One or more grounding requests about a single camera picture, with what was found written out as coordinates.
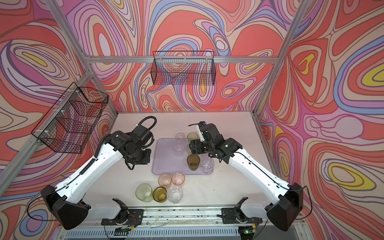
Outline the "pale green cup front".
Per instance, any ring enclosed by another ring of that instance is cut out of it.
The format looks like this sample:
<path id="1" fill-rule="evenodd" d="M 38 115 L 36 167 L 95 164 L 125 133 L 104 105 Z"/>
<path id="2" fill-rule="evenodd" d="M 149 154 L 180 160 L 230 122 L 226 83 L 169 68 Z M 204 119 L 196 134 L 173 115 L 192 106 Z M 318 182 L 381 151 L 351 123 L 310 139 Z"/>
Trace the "pale green cup front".
<path id="1" fill-rule="evenodd" d="M 190 155 L 192 153 L 192 150 L 191 150 L 189 145 L 186 146 L 186 151 L 187 151 L 188 155 Z"/>

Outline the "amber cup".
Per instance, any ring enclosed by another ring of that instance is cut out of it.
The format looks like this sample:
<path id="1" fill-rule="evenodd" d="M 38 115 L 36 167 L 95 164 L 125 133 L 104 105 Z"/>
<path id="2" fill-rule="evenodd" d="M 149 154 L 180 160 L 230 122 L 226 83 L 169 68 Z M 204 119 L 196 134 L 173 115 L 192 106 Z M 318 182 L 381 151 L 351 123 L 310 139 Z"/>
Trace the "amber cup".
<path id="1" fill-rule="evenodd" d="M 153 191 L 153 199 L 158 203 L 163 203 L 167 200 L 167 189 L 164 187 L 157 187 Z"/>
<path id="2" fill-rule="evenodd" d="M 196 171 L 200 165 L 200 157 L 195 154 L 188 155 L 187 164 L 191 171 Z"/>

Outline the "small clear cup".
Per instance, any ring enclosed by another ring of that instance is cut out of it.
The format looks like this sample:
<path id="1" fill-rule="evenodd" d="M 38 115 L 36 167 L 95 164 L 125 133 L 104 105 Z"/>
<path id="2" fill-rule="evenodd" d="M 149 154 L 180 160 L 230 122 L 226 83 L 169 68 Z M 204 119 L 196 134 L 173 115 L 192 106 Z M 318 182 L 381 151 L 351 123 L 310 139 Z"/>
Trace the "small clear cup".
<path id="1" fill-rule="evenodd" d="M 178 133 L 178 134 L 176 134 L 175 138 L 176 138 L 176 142 L 177 142 L 178 144 L 182 144 L 182 143 L 184 143 L 185 140 L 186 140 L 186 136 L 185 136 L 185 134 L 183 134 L 183 133 Z"/>

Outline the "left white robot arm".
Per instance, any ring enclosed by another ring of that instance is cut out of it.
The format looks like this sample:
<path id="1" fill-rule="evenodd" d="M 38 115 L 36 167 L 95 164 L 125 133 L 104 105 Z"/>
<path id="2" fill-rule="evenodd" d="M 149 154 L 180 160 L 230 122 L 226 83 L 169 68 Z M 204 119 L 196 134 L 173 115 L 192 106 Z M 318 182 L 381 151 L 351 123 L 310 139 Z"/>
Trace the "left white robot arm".
<path id="1" fill-rule="evenodd" d="M 41 196 L 51 214 L 65 230 L 86 221 L 102 220 L 104 224 L 125 225 L 130 213 L 119 199 L 107 203 L 85 200 L 88 189 L 111 166 L 125 160 L 133 170 L 136 165 L 150 163 L 151 149 L 131 134 L 116 131 L 102 138 L 95 154 L 78 170 L 56 186 L 47 185 Z"/>

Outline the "bright green cup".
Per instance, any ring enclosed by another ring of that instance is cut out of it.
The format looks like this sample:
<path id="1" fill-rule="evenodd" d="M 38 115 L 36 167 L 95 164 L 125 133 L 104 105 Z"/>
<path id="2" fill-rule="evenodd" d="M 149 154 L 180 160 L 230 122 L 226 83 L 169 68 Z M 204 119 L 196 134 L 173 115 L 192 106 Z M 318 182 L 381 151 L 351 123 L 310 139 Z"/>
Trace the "bright green cup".
<path id="1" fill-rule="evenodd" d="M 199 137 L 199 135 L 198 135 L 197 133 L 192 132 L 192 133 L 189 133 L 189 134 L 187 135 L 187 140 L 188 140 L 189 142 L 191 142 L 191 141 L 193 141 L 193 140 L 199 140 L 199 139 L 200 139 L 200 137 Z"/>

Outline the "peach cup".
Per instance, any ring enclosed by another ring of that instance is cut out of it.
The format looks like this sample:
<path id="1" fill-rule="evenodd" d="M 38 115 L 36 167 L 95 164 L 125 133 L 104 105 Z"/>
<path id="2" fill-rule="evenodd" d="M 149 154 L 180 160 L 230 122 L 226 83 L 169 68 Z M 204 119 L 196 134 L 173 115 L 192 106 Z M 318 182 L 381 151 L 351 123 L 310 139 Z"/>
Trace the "peach cup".
<path id="1" fill-rule="evenodd" d="M 158 178 L 158 184 L 160 185 L 160 187 L 169 189 L 172 185 L 172 176 L 170 174 L 160 175 Z"/>

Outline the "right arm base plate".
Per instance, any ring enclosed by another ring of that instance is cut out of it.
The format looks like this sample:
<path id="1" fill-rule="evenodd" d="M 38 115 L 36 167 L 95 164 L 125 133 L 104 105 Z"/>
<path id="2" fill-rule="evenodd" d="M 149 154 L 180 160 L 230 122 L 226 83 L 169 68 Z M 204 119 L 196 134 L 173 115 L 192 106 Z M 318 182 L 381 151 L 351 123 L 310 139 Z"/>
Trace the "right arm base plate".
<path id="1" fill-rule="evenodd" d="M 263 223 L 261 218 L 249 218 L 239 208 L 222 208 L 221 214 L 217 215 L 224 224 L 254 224 L 258 226 Z"/>

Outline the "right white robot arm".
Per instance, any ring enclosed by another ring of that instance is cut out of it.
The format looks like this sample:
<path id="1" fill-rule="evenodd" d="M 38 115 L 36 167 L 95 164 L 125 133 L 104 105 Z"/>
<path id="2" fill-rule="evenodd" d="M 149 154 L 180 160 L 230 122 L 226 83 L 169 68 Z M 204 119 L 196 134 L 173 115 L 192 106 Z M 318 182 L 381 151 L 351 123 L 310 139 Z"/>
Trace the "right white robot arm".
<path id="1" fill-rule="evenodd" d="M 268 220 L 281 231 L 289 230 L 303 209 L 303 187 L 297 183 L 289 184 L 275 176 L 232 138 L 217 146 L 213 141 L 192 140 L 189 147 L 192 154 L 208 154 L 242 172 L 270 201 L 265 207 Z"/>

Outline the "clear faceted cup back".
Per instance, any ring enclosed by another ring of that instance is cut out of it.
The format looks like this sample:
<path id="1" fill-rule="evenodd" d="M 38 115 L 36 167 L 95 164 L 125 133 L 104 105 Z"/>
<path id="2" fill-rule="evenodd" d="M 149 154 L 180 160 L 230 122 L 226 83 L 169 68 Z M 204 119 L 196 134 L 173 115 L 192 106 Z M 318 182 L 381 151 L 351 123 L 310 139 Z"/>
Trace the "clear faceted cup back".
<path id="1" fill-rule="evenodd" d="M 213 172 L 215 162 L 212 158 L 204 157 L 201 159 L 200 167 L 205 174 L 211 174 Z"/>

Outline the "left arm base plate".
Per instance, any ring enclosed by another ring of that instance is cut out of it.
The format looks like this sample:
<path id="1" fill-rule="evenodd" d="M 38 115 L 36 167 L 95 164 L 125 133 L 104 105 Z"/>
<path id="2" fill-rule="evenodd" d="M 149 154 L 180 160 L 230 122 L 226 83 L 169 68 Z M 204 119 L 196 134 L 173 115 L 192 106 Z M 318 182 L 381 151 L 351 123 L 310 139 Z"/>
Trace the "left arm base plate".
<path id="1" fill-rule="evenodd" d="M 120 210 L 114 219 L 102 219 L 102 226 L 138 226 L 142 224 L 144 209 Z"/>

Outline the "pale green large cup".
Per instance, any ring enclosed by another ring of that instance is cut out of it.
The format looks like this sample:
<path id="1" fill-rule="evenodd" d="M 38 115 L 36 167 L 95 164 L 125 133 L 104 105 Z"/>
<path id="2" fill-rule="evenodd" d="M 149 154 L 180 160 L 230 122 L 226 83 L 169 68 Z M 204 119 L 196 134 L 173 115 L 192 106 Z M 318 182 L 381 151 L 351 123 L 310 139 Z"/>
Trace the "pale green large cup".
<path id="1" fill-rule="evenodd" d="M 145 203 L 150 203 L 153 200 L 152 194 L 152 187 L 147 183 L 140 184 L 135 192 L 136 198 Z"/>

